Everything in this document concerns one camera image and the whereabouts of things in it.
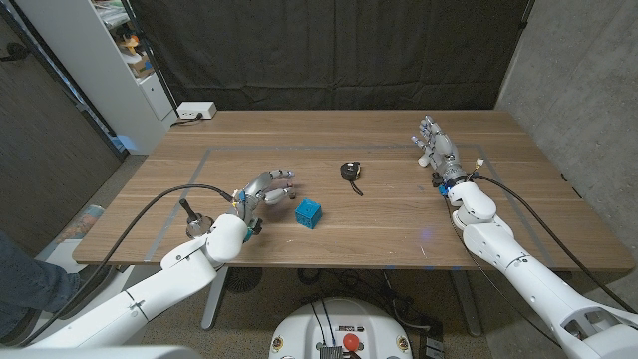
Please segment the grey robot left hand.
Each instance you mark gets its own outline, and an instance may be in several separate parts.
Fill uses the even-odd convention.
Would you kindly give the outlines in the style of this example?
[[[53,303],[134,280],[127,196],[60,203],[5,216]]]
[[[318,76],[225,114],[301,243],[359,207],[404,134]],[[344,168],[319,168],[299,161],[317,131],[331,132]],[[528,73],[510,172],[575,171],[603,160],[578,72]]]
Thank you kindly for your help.
[[[295,189],[290,181],[283,187],[271,187],[277,180],[290,180],[294,177],[294,172],[289,170],[261,173],[243,189],[238,189],[233,193],[232,208],[228,213],[233,213],[246,225],[251,226],[256,221],[254,211],[261,203],[275,205],[285,198],[293,199],[295,197]]]

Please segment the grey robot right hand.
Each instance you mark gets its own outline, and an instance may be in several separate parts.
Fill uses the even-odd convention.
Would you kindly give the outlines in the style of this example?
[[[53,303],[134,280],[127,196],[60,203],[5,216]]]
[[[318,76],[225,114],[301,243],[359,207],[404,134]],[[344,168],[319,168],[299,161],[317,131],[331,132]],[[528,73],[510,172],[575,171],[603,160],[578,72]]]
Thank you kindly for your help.
[[[431,166],[434,171],[433,186],[451,188],[467,181],[468,174],[461,165],[457,146],[435,120],[424,116],[419,129],[421,136],[412,136],[411,141],[423,152],[418,164],[421,167]]]

